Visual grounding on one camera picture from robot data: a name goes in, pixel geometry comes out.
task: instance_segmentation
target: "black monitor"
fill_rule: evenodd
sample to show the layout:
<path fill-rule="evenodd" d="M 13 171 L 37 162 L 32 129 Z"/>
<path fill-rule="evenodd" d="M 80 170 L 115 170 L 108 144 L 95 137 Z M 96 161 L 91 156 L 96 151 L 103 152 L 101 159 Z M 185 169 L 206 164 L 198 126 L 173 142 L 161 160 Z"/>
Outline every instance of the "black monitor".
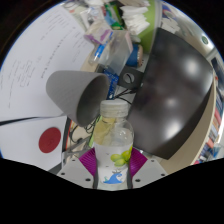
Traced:
<path fill-rule="evenodd" d="M 158 28 L 128 116 L 134 147 L 163 159 L 172 157 L 202 117 L 212 81 L 212 67 L 197 50 Z"/>

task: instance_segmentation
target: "red sticker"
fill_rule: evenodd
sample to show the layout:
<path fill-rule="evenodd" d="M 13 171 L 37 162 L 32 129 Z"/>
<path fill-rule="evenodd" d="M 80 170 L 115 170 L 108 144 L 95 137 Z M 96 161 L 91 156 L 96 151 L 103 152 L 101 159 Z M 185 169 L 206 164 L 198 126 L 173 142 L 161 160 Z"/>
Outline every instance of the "red sticker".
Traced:
<path fill-rule="evenodd" d="M 40 137 L 39 148 L 43 153 L 54 151 L 61 140 L 61 132 L 57 128 L 47 129 Z"/>

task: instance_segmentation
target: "cable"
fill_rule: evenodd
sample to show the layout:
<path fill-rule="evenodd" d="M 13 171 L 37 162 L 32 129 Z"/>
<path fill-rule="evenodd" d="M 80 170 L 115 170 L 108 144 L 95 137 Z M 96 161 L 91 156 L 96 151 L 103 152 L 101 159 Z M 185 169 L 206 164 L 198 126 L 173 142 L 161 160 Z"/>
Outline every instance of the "cable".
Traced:
<path fill-rule="evenodd" d="M 129 75 L 129 74 L 126 74 L 128 77 L 129 77 L 129 79 L 130 79 L 130 83 L 133 83 L 132 82 L 132 79 L 131 79 L 131 76 Z"/>
<path fill-rule="evenodd" d="M 128 101 L 128 100 L 126 100 L 126 99 L 124 99 L 124 98 L 121 98 L 121 97 L 117 97 L 118 99 L 121 99 L 121 100 L 124 100 L 124 101 L 126 101 L 126 102 L 128 102 L 130 105 L 131 105 L 131 103 Z"/>
<path fill-rule="evenodd" d="M 128 91 L 128 89 L 126 89 L 125 91 L 123 91 L 123 92 L 119 93 L 118 95 L 114 96 L 114 98 L 115 98 L 115 97 L 118 97 L 118 96 L 121 96 L 123 93 L 125 93 L 125 92 L 127 92 L 127 91 Z"/>

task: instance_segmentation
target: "purple object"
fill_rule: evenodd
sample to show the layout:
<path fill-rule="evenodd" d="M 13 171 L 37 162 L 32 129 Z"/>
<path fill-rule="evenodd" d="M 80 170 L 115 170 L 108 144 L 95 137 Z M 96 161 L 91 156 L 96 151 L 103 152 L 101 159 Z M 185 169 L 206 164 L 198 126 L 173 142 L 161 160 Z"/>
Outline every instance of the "purple object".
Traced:
<path fill-rule="evenodd" d="M 94 177 L 97 170 L 95 148 L 90 149 L 88 152 L 80 156 L 79 160 Z"/>
<path fill-rule="evenodd" d="M 137 149 L 132 148 L 129 163 L 131 179 L 142 168 L 142 166 L 145 164 L 147 160 L 148 159 L 145 156 L 143 156 Z"/>
<path fill-rule="evenodd" d="M 79 158 L 80 162 L 85 166 L 85 168 L 95 176 L 97 170 L 97 161 L 96 161 L 96 154 L 95 148 L 90 149 L 88 152 L 83 154 Z M 145 162 L 148 159 L 143 156 L 137 149 L 132 148 L 130 163 L 129 163 L 129 170 L 131 178 L 142 168 Z"/>

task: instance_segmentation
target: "water bottle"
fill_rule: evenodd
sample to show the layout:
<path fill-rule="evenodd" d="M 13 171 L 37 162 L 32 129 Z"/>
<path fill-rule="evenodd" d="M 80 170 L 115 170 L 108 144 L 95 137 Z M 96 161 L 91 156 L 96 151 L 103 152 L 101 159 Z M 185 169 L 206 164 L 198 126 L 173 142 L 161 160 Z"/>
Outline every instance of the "water bottle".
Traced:
<path fill-rule="evenodd" d="M 133 128 L 126 120 L 127 102 L 104 100 L 100 105 L 102 119 L 93 138 L 98 164 L 98 189 L 127 189 L 127 172 L 133 146 Z"/>

